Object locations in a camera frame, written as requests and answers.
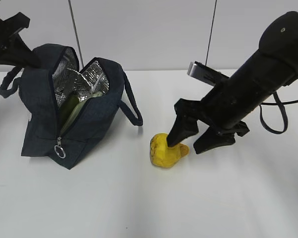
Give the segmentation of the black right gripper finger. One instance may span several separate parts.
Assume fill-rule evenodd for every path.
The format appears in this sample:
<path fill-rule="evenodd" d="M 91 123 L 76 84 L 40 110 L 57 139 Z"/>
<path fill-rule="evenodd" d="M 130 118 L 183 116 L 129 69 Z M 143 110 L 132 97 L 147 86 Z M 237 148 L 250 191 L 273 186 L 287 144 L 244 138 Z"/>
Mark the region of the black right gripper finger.
<path fill-rule="evenodd" d="M 174 147 L 184 139 L 194 136 L 199 132 L 197 119 L 187 115 L 177 115 L 174 125 L 167 136 L 168 147 Z"/>
<path fill-rule="evenodd" d="M 193 144 L 196 154 L 223 147 L 231 146 L 235 143 L 233 133 L 220 134 L 215 129 L 209 127 Z"/>

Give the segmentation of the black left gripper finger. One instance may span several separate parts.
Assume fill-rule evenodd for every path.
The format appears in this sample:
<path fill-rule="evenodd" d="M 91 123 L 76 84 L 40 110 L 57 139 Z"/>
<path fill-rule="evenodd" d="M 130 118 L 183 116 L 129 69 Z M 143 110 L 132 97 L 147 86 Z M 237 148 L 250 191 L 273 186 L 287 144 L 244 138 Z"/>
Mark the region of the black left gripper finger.
<path fill-rule="evenodd" d="M 17 34 L 8 40 L 7 45 L 0 48 L 0 65 L 39 68 L 41 60 Z"/>

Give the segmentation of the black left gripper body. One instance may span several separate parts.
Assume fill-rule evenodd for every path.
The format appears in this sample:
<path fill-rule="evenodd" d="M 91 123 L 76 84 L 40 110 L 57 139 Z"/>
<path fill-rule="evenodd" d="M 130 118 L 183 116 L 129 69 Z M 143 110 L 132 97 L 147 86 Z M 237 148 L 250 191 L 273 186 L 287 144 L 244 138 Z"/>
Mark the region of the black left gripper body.
<path fill-rule="evenodd" d="M 30 18 L 21 12 L 6 20 L 0 19 L 0 54 L 7 50 L 30 52 L 19 35 L 19 32 L 28 28 L 29 24 Z"/>

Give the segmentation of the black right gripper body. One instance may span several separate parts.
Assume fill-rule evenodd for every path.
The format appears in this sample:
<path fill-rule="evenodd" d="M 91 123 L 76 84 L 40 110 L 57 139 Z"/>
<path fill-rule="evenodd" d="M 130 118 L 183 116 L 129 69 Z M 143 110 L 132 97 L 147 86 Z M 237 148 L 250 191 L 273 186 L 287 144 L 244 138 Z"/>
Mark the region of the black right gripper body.
<path fill-rule="evenodd" d="M 220 126 L 220 124 L 206 111 L 201 101 L 179 99 L 174 105 L 174 109 L 176 116 L 187 115 L 197 119 L 197 121 L 200 120 L 220 134 L 236 133 L 238 136 L 243 137 L 250 131 L 246 123 L 242 121 L 235 123 L 233 127 L 228 129 Z"/>

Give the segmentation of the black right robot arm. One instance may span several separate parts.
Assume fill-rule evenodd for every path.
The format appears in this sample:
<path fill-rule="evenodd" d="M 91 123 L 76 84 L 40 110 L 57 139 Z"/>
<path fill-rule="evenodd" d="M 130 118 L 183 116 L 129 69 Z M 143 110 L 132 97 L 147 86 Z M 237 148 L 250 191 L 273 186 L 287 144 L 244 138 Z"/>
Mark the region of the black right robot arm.
<path fill-rule="evenodd" d="M 197 154 L 233 145 L 236 136 L 249 132 L 243 119 L 278 89 L 298 79 L 298 12 L 289 11 L 273 21 L 256 52 L 233 75 L 197 61 L 190 64 L 188 75 L 212 89 L 198 101 L 179 99 L 167 145 L 173 147 L 198 134 L 198 121 L 208 129 L 194 143 Z"/>

